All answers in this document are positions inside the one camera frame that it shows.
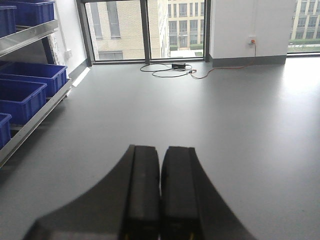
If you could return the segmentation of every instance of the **baseboard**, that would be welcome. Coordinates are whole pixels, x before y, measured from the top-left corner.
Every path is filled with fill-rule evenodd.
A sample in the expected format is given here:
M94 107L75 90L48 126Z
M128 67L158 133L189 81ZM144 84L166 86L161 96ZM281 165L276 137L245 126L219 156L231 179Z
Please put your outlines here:
M235 58L213 58L213 67L234 67L234 66L245 66L254 62L251 65L283 65L286 63L287 55L279 56L257 56L254 57L235 57Z
M69 73L69 78L72 79L72 81L76 80L77 77L88 67L88 61L87 59L84 60L79 66L75 68L71 73Z

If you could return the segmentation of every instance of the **blue plastic bin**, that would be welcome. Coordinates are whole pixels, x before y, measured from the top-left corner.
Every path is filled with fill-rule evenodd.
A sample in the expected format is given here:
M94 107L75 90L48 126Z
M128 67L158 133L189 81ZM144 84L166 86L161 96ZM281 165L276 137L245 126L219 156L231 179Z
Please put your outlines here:
M54 3L54 0L42 2L0 1L2 5L15 5L17 7L15 13L15 23L17 25L30 27L54 20Z
M0 149L2 149L11 139L9 120L10 114L0 113Z
M26 124L46 104L45 83L0 79L0 113L11 123Z
M51 64L14 62L0 67L0 79L47 84L46 96L52 97L67 82L67 67Z
M16 6L0 5L0 38L14 34L17 31L15 19L16 9Z

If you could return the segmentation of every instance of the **building window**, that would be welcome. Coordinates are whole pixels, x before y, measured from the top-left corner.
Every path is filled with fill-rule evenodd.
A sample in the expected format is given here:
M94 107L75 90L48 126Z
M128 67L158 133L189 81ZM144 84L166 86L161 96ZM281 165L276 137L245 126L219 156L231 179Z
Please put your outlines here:
M100 24L100 16L98 10L98 3L92 2L90 3L91 14L92 14L92 21L93 21L93 28L94 28L94 35L96 39L102 39L102 31L101 31L101 24Z
M304 33L303 32L297 32L295 34L295 39L302 39L304 37Z
M309 3L308 13L313 13L313 12L314 12L314 9L315 9L315 2L314 2L314 1L311 1L311 2Z
M306 2L302 2L301 3L301 8L300 8L300 13L304 14L306 12L306 8L307 8L307 3Z
M99 60L100 61L115 61L115 60L123 60L124 55L122 51L100 51L99 52Z
M305 38L306 39L313 39L314 38L314 31L307 31Z
M204 32L204 23L205 21L203 19L200 20L200 32Z
M197 2L194 3L194 15L198 16L198 3Z
M198 35L195 34L190 34L190 44L197 44L198 43Z
M204 16L205 15L205 3L201 2L201 7L200 7L200 15Z
M179 21L179 33L186 33L187 32L187 23L188 21Z
M111 38L119 38L120 37L120 28L119 28L117 2L116 1L107 1L106 8L108 11Z
M186 16L187 16L187 4L179 3L179 17L186 17Z
M180 40L179 40L179 43L180 43L180 48L186 48L187 47L187 37L186 36L181 36L180 38L179 38Z
M177 17L177 4L173 4L173 17Z
M177 36L169 36L169 45L177 45Z
M171 18L171 4L168 4L168 18Z
M193 10L193 4L192 2L190 2L190 17L192 17L193 13L192 13L192 10Z
M316 22L317 22L317 17L313 16L309 18L309 24L308 27L309 28L314 28L316 26Z
M190 20L190 32L198 32L198 20Z
M169 33L170 34L177 33L177 21L169 21Z
M306 25L306 17L299 17L298 28L304 28Z

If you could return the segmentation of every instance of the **power cord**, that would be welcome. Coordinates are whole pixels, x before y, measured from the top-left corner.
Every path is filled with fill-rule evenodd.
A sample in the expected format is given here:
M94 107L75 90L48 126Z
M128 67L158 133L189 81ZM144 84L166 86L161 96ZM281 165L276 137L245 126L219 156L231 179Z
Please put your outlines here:
M239 66L239 67L214 67L212 68L211 70L209 70L206 75L204 76L201 76L201 77L198 77L198 76L195 76L194 73L197 72L196 69L193 69L193 67L189 64L184 64L182 63L181 66L179 66L179 64L164 64L164 63L150 63L150 64L147 64L147 65L144 65L140 68L140 71L141 72L146 72L146 73L152 73L152 76L154 77L157 77L157 78L179 78L179 77L182 77L182 76L186 76L188 74L190 74L190 76L194 79L204 79L206 77L208 77L208 75L214 71L214 70L239 70L239 69L244 69L248 66L251 66L255 60L256 60L256 57L257 57L257 45L256 45L256 41L255 40L252 40L251 43L254 45L254 58L253 60L248 63L247 65L244 65L244 66ZM162 66L165 66L167 67L167 69L160 69L160 70L144 70L144 68L148 67L148 66L152 66L152 65L162 65ZM183 74L180 74L180 75L174 75L174 76L161 76L161 75L158 75L157 73L160 73L160 72L184 72Z

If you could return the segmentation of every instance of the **power adapter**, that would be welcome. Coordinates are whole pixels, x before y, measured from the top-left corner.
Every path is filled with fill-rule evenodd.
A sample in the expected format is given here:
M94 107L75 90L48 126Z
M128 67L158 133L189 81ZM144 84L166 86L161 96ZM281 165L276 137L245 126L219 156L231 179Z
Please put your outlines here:
M186 63L185 62L173 62L172 69L186 69Z

